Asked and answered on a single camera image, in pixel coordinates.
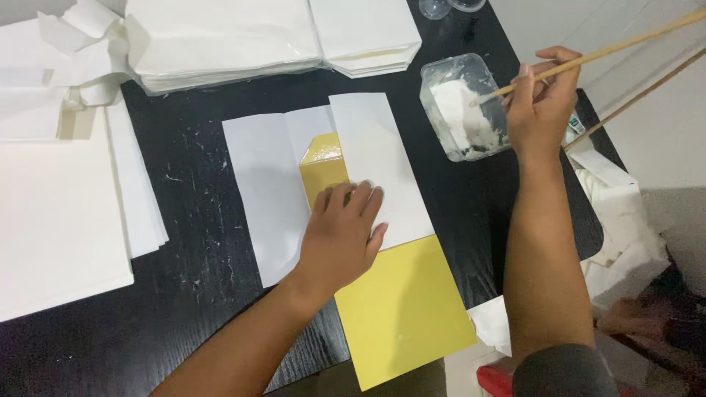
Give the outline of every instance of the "plastic container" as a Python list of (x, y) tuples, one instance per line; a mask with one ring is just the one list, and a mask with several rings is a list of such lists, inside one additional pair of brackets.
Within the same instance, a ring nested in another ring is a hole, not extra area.
[(419, 0), (419, 10), (431, 20), (442, 19), (451, 11), (448, 0)]
[(474, 13), (483, 8), (486, 0), (448, 0), (448, 2), (459, 11)]
[[(494, 155), (510, 147), (508, 140), (507, 119), (503, 110), (502, 99), (497, 97), (481, 105), (483, 116), (488, 119), (492, 130), (488, 139), (488, 132), (483, 136), (487, 145), (471, 145), (470, 148), (459, 147), (451, 133), (446, 120), (436, 105), (431, 87), (447, 81), (462, 80), (466, 86), (479, 95), (489, 94), (498, 89), (488, 66), (478, 54), (463, 54), (458, 57), (443, 59), (426, 64), (421, 68), (421, 90), (419, 100), (426, 111), (436, 136), (441, 143), (449, 160), (459, 162), (463, 160), (475, 161)], [(480, 132), (472, 128), (465, 129), (466, 138), (473, 142), (479, 138)]]

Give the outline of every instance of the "forearm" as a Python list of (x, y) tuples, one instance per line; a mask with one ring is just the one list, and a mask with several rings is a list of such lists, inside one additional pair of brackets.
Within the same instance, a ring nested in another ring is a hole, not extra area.
[(285, 279), (204, 343), (150, 396), (261, 395), (320, 307), (296, 280)]
[(520, 166), (503, 291), (514, 357), (563, 343), (593, 346), (591, 304), (558, 156)]

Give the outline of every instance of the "hand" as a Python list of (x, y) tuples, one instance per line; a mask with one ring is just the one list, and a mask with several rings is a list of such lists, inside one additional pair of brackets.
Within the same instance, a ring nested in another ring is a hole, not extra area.
[(382, 223), (372, 236), (370, 233), (382, 203), (383, 190), (373, 189), (369, 182), (360, 186), (341, 183), (319, 193), (301, 243), (299, 262), (285, 281), (296, 282), (314, 304), (321, 306), (368, 271), (388, 229), (388, 224)]
[(531, 66), (520, 65), (517, 84), (503, 104), (508, 113), (508, 137), (520, 164), (528, 161), (558, 159), (561, 141), (571, 112), (576, 106), (576, 84), (580, 67), (534, 82), (534, 75), (559, 64), (581, 57), (564, 47), (551, 47), (536, 52), (539, 58), (551, 59)]

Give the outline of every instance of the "left hand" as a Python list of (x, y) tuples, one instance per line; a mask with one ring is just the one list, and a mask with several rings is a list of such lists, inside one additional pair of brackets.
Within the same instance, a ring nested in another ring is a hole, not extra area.
[[(348, 203), (345, 198), (352, 193)], [(341, 183), (316, 197), (301, 243), (295, 279), (321, 305), (370, 269), (388, 229), (371, 228), (383, 203), (383, 190), (370, 182)]]

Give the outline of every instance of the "wooden stick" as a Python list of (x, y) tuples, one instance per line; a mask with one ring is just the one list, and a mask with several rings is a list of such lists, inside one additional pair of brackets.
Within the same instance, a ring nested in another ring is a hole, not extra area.
[(669, 72), (665, 77), (660, 78), (656, 83), (652, 84), (650, 87), (648, 87), (647, 89), (645, 89), (641, 93), (637, 94), (633, 99), (629, 100), (623, 106), (619, 107), (615, 112), (611, 113), (610, 116), (606, 117), (603, 121), (594, 125), (590, 130), (579, 135), (578, 138), (576, 138), (574, 141), (566, 144), (566, 146), (564, 146), (564, 150), (569, 151), (569, 149), (571, 149), (573, 146), (575, 146), (576, 144), (581, 142), (581, 140), (586, 139), (588, 136), (590, 136), (594, 132), (598, 131), (601, 127), (603, 127), (603, 125), (605, 123), (611, 121), (616, 116), (618, 116), (620, 113), (624, 112), (625, 109), (628, 109), (630, 106), (632, 106), (635, 102), (643, 99), (644, 97), (647, 96), (647, 94), (651, 93), (652, 91), (656, 90), (659, 86), (661, 86), (662, 84), (669, 81), (670, 78), (676, 76), (680, 71), (686, 69), (689, 65), (696, 62), (696, 60), (699, 59), (700, 57), (702, 57), (704, 54), (706, 54), (706, 48), (701, 49), (701, 51), (697, 52), (696, 54), (694, 54), (693, 57), (687, 59), (681, 65), (677, 66), (676, 69)]
[[(673, 30), (683, 28), (684, 26), (692, 25), (692, 24), (697, 23), (697, 22), (704, 20), (704, 19), (706, 19), (706, 9), (693, 12), (693, 13), (691, 13), (681, 19), (675, 20), (674, 22), (663, 26), (662, 28), (660, 28), (658, 30), (647, 33), (646, 35), (636, 36), (636, 37), (633, 37), (633, 38), (626, 40), (622, 43), (614, 45), (612, 47), (605, 47), (603, 49), (593, 51), (592, 53), (590, 53), (588, 55), (584, 55), (583, 57), (566, 62), (565, 64), (561, 64), (561, 65), (557, 66), (556, 68), (552, 68), (552, 69), (549, 69), (548, 71), (544, 71), (540, 74), (537, 74), (534, 76), (534, 81), (544, 80), (545, 78), (554, 76), (557, 73), (561, 73), (563, 71), (573, 69), (576, 66), (583, 65), (587, 62), (594, 61), (595, 59), (605, 57), (607, 55), (613, 54), (614, 52), (618, 52), (622, 49), (636, 45), (637, 43), (641, 43), (641, 42), (644, 42), (645, 40), (649, 40), (649, 39), (667, 34)], [(497, 96), (511, 93), (515, 90), (515, 87), (516, 87), (516, 85), (513, 83), (513, 84), (507, 85), (505, 87), (499, 88), (498, 90), (495, 90), (490, 94), (480, 95), (476, 100), (474, 100), (473, 102), (470, 103), (470, 107), (482, 105), (485, 102), (488, 102), (489, 100), (491, 100)]]

